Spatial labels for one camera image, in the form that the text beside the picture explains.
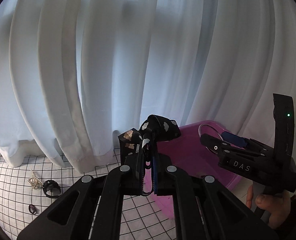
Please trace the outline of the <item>person's right hand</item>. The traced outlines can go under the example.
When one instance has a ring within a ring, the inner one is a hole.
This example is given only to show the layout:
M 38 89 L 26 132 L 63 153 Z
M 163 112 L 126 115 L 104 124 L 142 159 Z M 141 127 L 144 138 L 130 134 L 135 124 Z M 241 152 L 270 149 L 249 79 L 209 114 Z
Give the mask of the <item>person's right hand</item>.
M 268 225 L 272 229 L 281 226 L 291 212 L 291 198 L 288 191 L 284 191 L 281 197 L 260 194 L 256 197 L 255 204 L 271 214 Z

